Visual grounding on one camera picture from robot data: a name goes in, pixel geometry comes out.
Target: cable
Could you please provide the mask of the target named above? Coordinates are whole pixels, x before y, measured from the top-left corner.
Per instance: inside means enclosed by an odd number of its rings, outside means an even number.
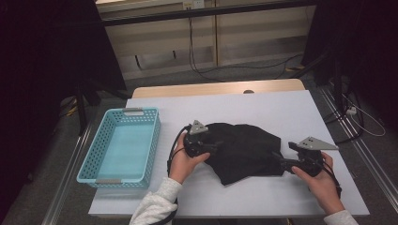
[[[369,130],[367,130],[367,129],[364,127],[364,125],[360,125],[360,124],[354,119],[354,117],[353,117],[352,114],[351,114],[351,118],[352,118],[353,122],[354,122],[355,124],[357,124],[358,127],[360,127],[361,129],[363,129],[363,130],[366,131],[367,133],[369,133],[369,134],[371,134],[371,135],[373,135],[373,136],[376,136],[376,137],[382,137],[382,136],[384,136],[384,135],[386,134],[386,130],[384,129],[384,127],[383,127],[376,119],[374,119],[369,113],[367,113],[366,111],[364,111],[363,109],[361,109],[359,106],[355,105],[349,98],[347,98],[346,96],[343,96],[343,97],[346,98],[346,99],[347,99],[355,108],[357,108],[360,112],[365,113],[367,116],[369,116],[371,119],[373,119],[373,120],[383,129],[383,133],[382,133],[382,134],[374,134],[374,133],[370,132]]]
[[[181,151],[181,150],[183,150],[183,149],[185,149],[185,148],[182,147],[182,148],[176,150],[176,151],[173,153],[172,160],[173,160],[174,156],[175,156],[179,151]]]
[[[216,82],[224,83],[224,81],[222,81],[222,80],[214,79],[214,78],[209,78],[209,77],[204,76],[204,75],[202,74],[202,72],[200,72],[199,69],[196,67],[195,57],[194,57],[194,54],[193,54],[192,18],[189,18],[188,20],[189,20],[189,22],[190,22],[190,66],[191,66],[191,69],[192,69],[194,72],[196,72],[197,74],[199,74],[199,76],[201,76],[201,77],[204,78],[204,79],[208,79],[208,80],[211,80],[211,81],[216,81]]]
[[[281,74],[279,74],[277,77],[274,78],[274,80],[276,80],[276,79],[280,78],[284,74],[284,71],[286,69],[286,64],[290,60],[303,55],[302,53],[299,53],[299,54],[296,54],[294,56],[291,56],[291,57],[283,60],[280,63],[277,63],[275,65],[270,65],[270,66],[263,66],[263,67],[227,66],[227,67],[215,67],[215,68],[211,68],[209,70],[199,71],[199,69],[196,67],[194,53],[193,53],[193,28],[192,28],[192,19],[191,18],[189,18],[189,22],[190,22],[190,66],[191,66],[192,71],[196,72],[197,74],[199,74],[204,79],[208,79],[208,80],[224,83],[225,81],[222,81],[222,80],[219,80],[219,79],[214,79],[214,78],[209,78],[209,77],[206,77],[206,76],[203,75],[204,73],[209,73],[211,71],[218,70],[218,69],[223,69],[223,68],[254,68],[254,69],[258,68],[259,69],[259,68],[274,68],[274,67],[277,67],[277,66],[280,66],[280,65],[284,65],[283,71],[281,72]]]

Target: hand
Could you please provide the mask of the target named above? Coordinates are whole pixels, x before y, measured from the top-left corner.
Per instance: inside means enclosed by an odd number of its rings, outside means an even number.
[[[192,173],[195,166],[210,157],[209,153],[204,153],[198,157],[189,157],[184,149],[185,133],[178,138],[176,149],[173,154],[173,161],[170,168],[169,177],[182,185],[185,179]]]
[[[331,168],[333,168],[332,157],[322,152],[322,158]],[[301,178],[301,180],[307,183],[310,191],[318,200],[319,206],[321,206],[327,215],[344,210],[343,203],[340,201],[337,194],[336,185],[330,175],[325,171],[320,172],[316,177],[311,177],[309,174],[295,166],[292,167],[292,171]]]

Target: fingers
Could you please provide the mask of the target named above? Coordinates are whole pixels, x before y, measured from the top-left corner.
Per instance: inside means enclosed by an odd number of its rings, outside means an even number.
[[[328,154],[321,152],[322,158],[325,160],[325,163],[328,164],[331,168],[333,168],[333,158]]]
[[[177,145],[184,146],[184,138],[187,133],[182,133],[176,142]]]
[[[293,173],[295,173],[296,176],[298,176],[301,180],[305,181],[306,183],[310,182],[310,180],[313,179],[309,174],[304,172],[299,167],[293,166],[292,171]]]
[[[206,161],[210,157],[209,153],[204,153],[200,156],[194,157],[193,160],[195,160],[197,163]]]

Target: light blue plastic basket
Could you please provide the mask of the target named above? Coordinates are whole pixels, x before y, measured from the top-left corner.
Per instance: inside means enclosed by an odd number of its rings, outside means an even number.
[[[93,188],[148,188],[160,130],[157,108],[107,111],[77,181]]]

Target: black fabric garment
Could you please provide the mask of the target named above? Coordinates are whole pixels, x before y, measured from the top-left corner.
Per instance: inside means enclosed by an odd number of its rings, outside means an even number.
[[[221,143],[217,153],[206,160],[230,185],[248,176],[281,176],[283,170],[272,152],[281,156],[281,139],[251,125],[215,123],[207,125],[204,143]]]

